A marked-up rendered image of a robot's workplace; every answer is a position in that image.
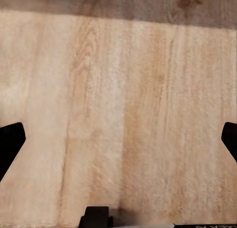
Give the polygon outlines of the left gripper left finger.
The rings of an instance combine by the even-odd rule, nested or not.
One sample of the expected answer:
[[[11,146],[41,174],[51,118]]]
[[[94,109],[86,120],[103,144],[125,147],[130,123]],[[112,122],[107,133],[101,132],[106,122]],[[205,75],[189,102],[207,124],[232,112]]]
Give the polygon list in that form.
[[[26,141],[21,122],[0,128],[0,181]]]

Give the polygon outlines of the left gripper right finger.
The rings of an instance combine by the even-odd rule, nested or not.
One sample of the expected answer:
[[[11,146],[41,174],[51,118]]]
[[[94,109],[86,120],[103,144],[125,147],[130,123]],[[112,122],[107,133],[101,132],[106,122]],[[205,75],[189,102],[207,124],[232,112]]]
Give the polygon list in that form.
[[[237,124],[226,122],[221,140],[237,162]]]

